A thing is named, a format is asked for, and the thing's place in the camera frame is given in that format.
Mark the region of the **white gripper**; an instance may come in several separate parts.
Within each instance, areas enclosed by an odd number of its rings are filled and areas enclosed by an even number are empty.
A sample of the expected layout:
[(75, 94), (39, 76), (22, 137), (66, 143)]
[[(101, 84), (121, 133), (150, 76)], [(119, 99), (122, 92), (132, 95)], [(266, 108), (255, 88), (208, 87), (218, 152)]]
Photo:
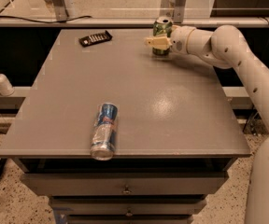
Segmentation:
[(171, 50), (180, 54), (187, 54), (187, 44), (190, 34), (195, 27), (172, 25), (172, 33), (170, 39), (167, 36), (146, 37), (144, 44), (160, 50), (167, 50), (171, 46)]

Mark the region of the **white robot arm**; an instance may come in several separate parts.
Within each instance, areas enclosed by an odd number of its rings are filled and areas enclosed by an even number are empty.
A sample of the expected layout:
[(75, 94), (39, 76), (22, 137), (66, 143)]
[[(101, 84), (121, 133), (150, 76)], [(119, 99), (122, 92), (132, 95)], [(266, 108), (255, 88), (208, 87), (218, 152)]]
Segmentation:
[[(194, 55), (218, 68), (232, 68), (269, 132), (269, 68), (254, 55), (236, 27), (222, 25), (210, 32), (174, 25), (170, 35), (147, 37), (145, 44), (154, 49)], [(269, 137), (254, 156), (244, 223), (269, 224)]]

